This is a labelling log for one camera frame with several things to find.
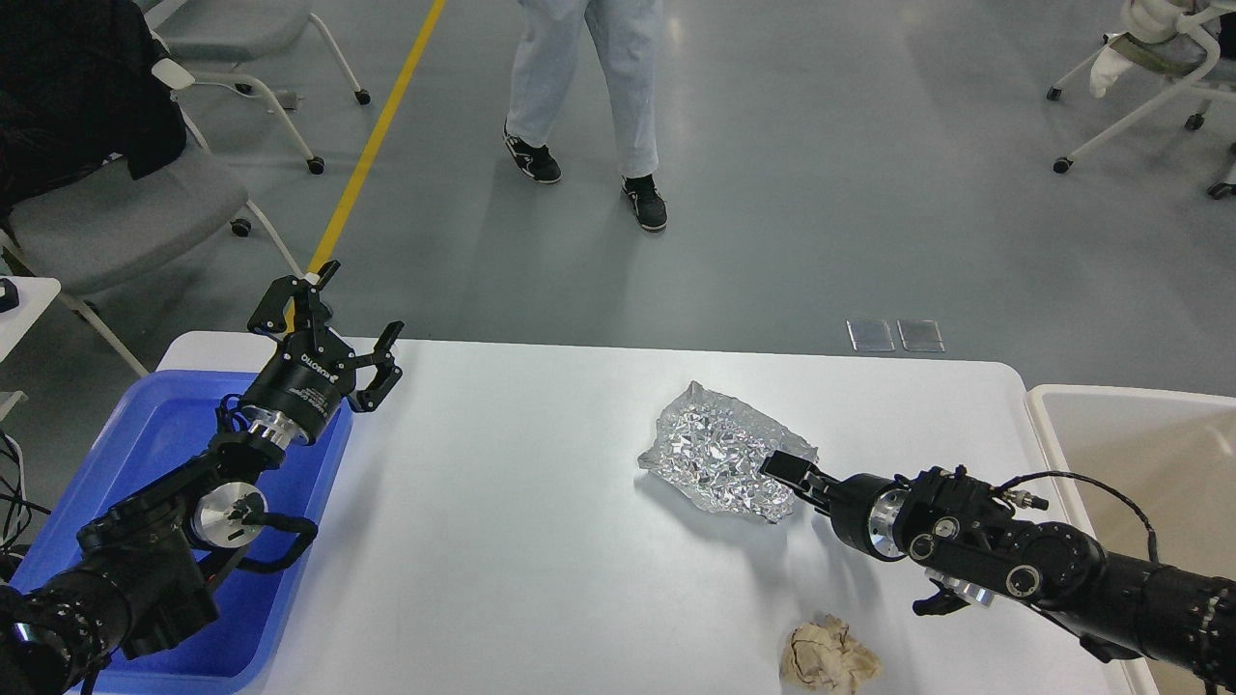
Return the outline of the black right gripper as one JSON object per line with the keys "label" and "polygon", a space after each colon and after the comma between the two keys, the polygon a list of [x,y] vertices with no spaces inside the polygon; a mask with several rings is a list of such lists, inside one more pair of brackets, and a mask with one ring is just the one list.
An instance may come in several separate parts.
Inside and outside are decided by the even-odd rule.
{"label": "black right gripper", "polygon": [[772,453],[760,463],[759,474],[791,488],[816,512],[831,518],[831,529],[843,544],[880,561],[905,558],[892,526],[908,497],[908,481],[855,474],[837,480],[816,463],[789,453]]}

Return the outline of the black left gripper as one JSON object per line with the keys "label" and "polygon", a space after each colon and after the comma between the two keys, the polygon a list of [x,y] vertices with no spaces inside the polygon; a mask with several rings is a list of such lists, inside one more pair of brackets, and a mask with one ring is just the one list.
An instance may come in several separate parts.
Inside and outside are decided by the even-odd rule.
{"label": "black left gripper", "polygon": [[[389,322],[375,343],[375,350],[353,356],[352,348],[334,331],[326,331],[332,310],[323,302],[323,289],[340,261],[330,260],[315,273],[287,275],[269,282],[268,291],[247,322],[252,334],[278,339],[279,348],[239,406],[250,420],[269,420],[274,413],[295,424],[299,441],[313,445],[326,430],[345,394],[356,387],[353,373],[339,364],[350,357],[350,369],[376,369],[368,386],[350,393],[350,408],[375,412],[402,378],[393,348],[405,322]],[[323,343],[314,348],[314,343]]]}

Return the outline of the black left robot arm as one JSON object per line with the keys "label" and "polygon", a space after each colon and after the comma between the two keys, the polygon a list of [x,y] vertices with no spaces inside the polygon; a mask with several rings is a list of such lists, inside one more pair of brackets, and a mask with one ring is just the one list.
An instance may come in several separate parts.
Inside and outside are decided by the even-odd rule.
{"label": "black left robot arm", "polygon": [[260,476],[293,445],[321,438],[344,402],[375,412],[402,377],[389,322],[375,351],[334,333],[323,289],[340,267],[274,279],[247,324],[277,350],[195,458],[90,519],[82,559],[28,594],[2,589],[2,691],[91,693],[114,652],[172,650],[213,625],[213,599],[235,570],[282,573],[318,535],[313,519],[269,510]]}

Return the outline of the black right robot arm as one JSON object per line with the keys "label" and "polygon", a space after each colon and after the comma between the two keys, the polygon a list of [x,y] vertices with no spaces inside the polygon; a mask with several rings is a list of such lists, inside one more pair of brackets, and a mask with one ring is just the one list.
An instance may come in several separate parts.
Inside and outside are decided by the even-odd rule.
{"label": "black right robot arm", "polygon": [[1017,519],[1016,510],[1048,507],[1020,476],[994,486],[964,467],[838,480],[772,453],[759,470],[828,517],[845,545],[923,566],[937,590],[913,613],[1006,597],[1068,629],[1100,662],[1161,660],[1192,672],[1209,694],[1234,689],[1234,581],[1163,564],[1154,531],[1146,559],[1107,552],[1058,519]]}

